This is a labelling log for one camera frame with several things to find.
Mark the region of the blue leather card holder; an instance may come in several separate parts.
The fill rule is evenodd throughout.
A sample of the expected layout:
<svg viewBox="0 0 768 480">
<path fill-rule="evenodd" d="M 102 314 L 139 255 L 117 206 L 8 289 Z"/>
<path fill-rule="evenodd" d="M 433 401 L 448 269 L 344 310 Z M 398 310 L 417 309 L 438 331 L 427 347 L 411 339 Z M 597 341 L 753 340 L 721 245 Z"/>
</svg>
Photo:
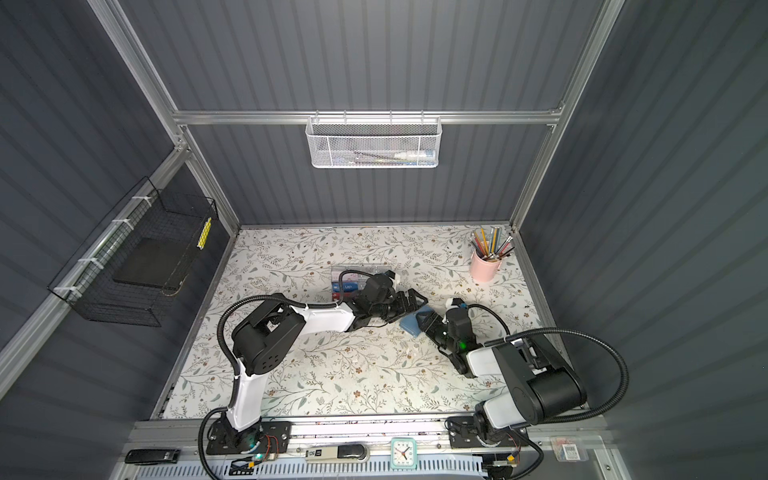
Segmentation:
<svg viewBox="0 0 768 480">
<path fill-rule="evenodd" d="M 435 311 L 430 306 L 424 305 L 417 311 L 405 315 L 399 321 L 399 327 L 412 337 L 417 338 L 422 333 L 421 325 L 434 313 Z"/>
</svg>

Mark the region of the clear acrylic organizer box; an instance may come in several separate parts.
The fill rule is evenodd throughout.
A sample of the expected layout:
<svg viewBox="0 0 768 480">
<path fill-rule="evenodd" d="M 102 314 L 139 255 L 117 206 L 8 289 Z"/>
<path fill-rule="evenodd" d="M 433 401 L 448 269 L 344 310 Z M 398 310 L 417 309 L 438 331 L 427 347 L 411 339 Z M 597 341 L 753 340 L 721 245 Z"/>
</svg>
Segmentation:
<svg viewBox="0 0 768 480">
<path fill-rule="evenodd" d="M 358 264 L 358 265 L 339 265 L 339 264 L 336 264 L 336 265 L 332 265 L 331 269 L 330 269 L 330 284 L 332 284 L 332 282 L 331 282 L 331 271 L 335 270 L 335 269 L 341 270 L 342 268 L 356 269 L 361 274 L 361 276 L 359 278 L 359 281 L 358 281 L 359 286 L 360 286 L 359 290 L 362 290 L 365 287 L 365 284 L 366 284 L 367 279 L 368 279 L 368 274 L 375 275 L 375 274 L 384 273 L 386 271 L 390 271 L 391 270 L 391 267 L 389 265 L 386 265 L 386 264 Z M 358 293 L 358 291 L 352 292 L 351 294 L 341 293 L 341 295 L 339 297 L 333 297 L 333 295 L 332 295 L 332 288 L 331 288 L 332 300 L 333 301 L 339 301 L 342 298 L 352 298 L 353 296 L 355 296 Z"/>
</svg>

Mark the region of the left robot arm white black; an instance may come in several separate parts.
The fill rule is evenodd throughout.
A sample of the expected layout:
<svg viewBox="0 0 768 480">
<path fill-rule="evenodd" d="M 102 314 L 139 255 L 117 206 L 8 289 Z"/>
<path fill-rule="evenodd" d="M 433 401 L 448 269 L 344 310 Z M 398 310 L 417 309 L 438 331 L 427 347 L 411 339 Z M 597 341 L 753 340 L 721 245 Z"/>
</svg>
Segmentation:
<svg viewBox="0 0 768 480">
<path fill-rule="evenodd" d="M 216 338 L 233 368 L 232 394 L 222 415 L 231 432 L 240 434 L 261 421 L 268 376 L 300 337 L 353 332 L 375 318 L 388 325 L 428 304 L 414 289 L 399 290 L 391 270 L 363 275 L 367 280 L 362 289 L 335 302 L 299 302 L 274 293 L 245 297 L 224 311 Z"/>
</svg>

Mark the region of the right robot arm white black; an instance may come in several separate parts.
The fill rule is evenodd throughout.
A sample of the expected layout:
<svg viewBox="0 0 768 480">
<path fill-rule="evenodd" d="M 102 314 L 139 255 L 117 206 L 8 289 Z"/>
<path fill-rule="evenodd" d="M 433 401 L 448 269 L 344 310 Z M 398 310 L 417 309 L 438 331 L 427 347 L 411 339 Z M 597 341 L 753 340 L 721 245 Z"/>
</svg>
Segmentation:
<svg viewBox="0 0 768 480">
<path fill-rule="evenodd" d="M 505 382 L 506 391 L 477 404 L 472 416 L 449 419 L 449 432 L 462 446 L 495 446 L 504 429 L 538 425 L 587 401 L 577 374 L 544 335 L 483 346 L 463 303 L 445 317 L 428 308 L 417 312 L 415 319 L 459 374 L 501 376 Z"/>
</svg>

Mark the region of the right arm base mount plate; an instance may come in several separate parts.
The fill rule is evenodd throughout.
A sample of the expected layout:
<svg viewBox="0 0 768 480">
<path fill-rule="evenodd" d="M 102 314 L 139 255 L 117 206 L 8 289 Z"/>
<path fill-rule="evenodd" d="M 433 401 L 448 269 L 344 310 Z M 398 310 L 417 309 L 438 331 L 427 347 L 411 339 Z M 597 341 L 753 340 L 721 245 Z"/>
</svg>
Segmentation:
<svg viewBox="0 0 768 480">
<path fill-rule="evenodd" d="M 445 419 L 443 425 L 454 449 L 499 447 L 515 450 L 524 446 L 523 439 L 528 439 L 525 428 L 494 429 L 485 420 L 474 415 L 450 416 Z"/>
</svg>

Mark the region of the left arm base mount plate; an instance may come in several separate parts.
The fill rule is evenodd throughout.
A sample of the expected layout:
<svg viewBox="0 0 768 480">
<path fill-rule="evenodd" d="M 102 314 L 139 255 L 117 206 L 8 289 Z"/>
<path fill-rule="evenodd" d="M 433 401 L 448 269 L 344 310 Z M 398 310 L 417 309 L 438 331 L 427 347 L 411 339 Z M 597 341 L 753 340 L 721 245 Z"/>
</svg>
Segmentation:
<svg viewBox="0 0 768 480">
<path fill-rule="evenodd" d="M 243 431 L 235 430 L 226 418 L 216 419 L 206 430 L 207 455 L 277 455 L 287 451 L 293 424 L 260 421 Z"/>
</svg>

